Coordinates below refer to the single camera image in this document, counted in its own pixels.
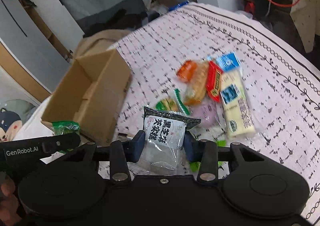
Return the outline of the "person's left hand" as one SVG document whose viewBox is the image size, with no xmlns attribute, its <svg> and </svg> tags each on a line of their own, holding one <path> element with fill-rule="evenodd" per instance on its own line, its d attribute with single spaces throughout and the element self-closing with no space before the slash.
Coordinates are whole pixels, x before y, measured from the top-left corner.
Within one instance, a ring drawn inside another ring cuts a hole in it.
<svg viewBox="0 0 320 226">
<path fill-rule="evenodd" d="M 1 201 L 1 221 L 4 225 L 10 226 L 17 224 L 21 218 L 17 214 L 18 199 L 14 195 L 15 184 L 8 176 L 5 177 L 1 184 L 1 192 L 4 195 Z"/>
</svg>

